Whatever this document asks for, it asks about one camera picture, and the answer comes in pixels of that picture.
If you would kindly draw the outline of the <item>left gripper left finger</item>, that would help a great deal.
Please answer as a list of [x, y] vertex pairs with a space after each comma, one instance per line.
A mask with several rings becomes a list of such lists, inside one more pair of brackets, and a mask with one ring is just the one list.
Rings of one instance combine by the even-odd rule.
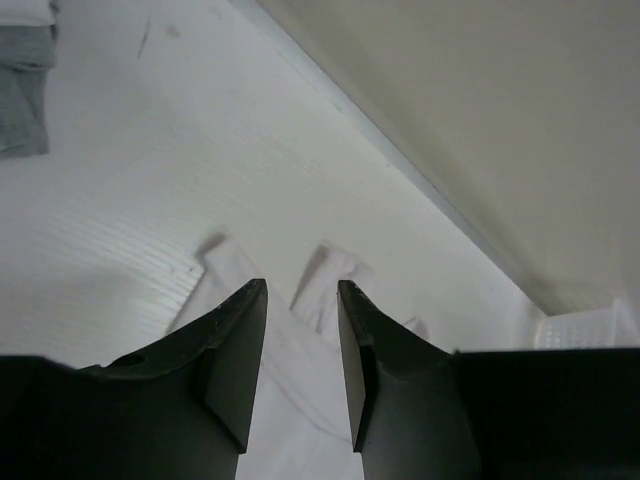
[[107, 366], [1, 360], [5, 479], [232, 479], [248, 447], [267, 316], [253, 279]]

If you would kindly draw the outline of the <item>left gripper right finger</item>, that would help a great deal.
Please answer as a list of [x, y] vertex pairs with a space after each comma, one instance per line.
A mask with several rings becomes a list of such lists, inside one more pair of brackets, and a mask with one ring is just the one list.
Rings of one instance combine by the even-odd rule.
[[443, 351], [337, 287], [353, 449], [368, 479], [635, 479], [635, 349]]

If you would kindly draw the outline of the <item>white tank top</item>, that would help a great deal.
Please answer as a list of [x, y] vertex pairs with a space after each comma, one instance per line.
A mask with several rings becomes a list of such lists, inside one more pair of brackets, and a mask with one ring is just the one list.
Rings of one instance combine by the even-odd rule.
[[239, 479], [361, 479], [351, 445], [339, 346], [337, 283], [367, 293], [382, 281], [358, 255], [320, 245], [292, 302], [270, 287], [248, 450]]

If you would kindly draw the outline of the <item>grey folded tank top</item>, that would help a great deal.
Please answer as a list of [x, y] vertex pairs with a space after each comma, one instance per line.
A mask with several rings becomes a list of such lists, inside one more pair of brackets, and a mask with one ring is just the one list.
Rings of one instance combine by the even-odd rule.
[[1, 158], [45, 155], [45, 85], [56, 65], [56, 28], [1, 28]]

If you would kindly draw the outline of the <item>white plastic basket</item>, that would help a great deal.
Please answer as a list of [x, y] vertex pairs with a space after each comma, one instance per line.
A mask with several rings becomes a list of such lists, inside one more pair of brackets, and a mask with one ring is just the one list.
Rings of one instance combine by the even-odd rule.
[[638, 348], [639, 318], [622, 299], [605, 309], [544, 318], [534, 347], [540, 350]]

